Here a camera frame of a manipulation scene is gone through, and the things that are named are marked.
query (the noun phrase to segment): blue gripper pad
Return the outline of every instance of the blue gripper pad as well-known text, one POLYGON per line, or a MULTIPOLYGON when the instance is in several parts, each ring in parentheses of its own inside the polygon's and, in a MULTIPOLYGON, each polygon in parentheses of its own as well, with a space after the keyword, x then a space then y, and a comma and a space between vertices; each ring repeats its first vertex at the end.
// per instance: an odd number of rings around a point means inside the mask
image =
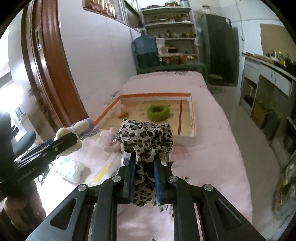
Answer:
POLYGON ((131 176, 131 182, 130 182, 130 193, 129 193, 129 201, 131 202, 134 195, 135 195, 135 186, 136 186, 136 166, 133 166, 132 176, 131 176))
POLYGON ((161 203, 160 180, 159 180, 157 165, 155 163, 154 163, 154 180, 155 180, 156 198, 158 203, 161 203))

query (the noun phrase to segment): brown door frame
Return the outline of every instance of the brown door frame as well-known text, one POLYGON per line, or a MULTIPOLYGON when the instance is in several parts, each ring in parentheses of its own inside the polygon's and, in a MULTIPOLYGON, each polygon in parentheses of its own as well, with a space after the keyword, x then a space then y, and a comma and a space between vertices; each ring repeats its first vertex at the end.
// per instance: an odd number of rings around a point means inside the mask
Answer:
POLYGON ((57 0, 33 0, 26 15, 26 41, 32 77, 57 127, 88 118, 70 73, 60 36, 57 0))

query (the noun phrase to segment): green crochet ring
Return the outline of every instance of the green crochet ring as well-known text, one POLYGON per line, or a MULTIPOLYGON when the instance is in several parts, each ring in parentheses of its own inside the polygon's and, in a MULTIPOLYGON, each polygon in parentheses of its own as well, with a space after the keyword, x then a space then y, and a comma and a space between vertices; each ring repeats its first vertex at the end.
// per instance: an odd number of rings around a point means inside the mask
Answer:
POLYGON ((164 121, 170 117, 170 108, 167 105, 152 105, 147 110, 147 117, 151 121, 164 121))

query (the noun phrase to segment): stuffed toy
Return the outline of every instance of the stuffed toy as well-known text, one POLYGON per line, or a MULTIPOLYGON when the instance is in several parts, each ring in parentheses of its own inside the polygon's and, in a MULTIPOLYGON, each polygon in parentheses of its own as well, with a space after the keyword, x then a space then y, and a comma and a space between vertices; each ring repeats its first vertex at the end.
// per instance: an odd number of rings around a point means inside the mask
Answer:
POLYGON ((114 114, 117 117, 121 117, 124 116, 127 113, 128 109, 126 108, 126 106, 124 104, 118 104, 115 108, 114 114))
POLYGON ((70 132, 75 133, 77 135, 77 143, 69 149, 65 150, 64 152, 60 153, 59 156, 67 156, 72 152, 79 150, 82 147, 81 141, 83 139, 99 133, 100 130, 98 128, 94 128, 94 122, 90 118, 88 118, 74 123, 71 127, 60 128, 57 131, 54 140, 57 140, 70 132))
POLYGON ((98 139, 98 146, 105 152, 114 153, 114 152, 122 152, 123 153, 123 145, 121 142, 117 141, 116 135, 119 129, 114 127, 110 128, 110 130, 101 131, 101 136, 98 139))

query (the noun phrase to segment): refrigerator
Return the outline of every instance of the refrigerator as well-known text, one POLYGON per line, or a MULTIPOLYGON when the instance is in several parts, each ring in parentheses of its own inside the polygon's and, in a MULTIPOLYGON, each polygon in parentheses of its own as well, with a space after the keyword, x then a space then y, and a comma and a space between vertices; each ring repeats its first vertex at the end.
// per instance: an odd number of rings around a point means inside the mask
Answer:
POLYGON ((204 63, 208 74, 222 77, 217 84, 237 85, 235 79, 235 41, 229 18, 205 14, 200 19, 204 63))

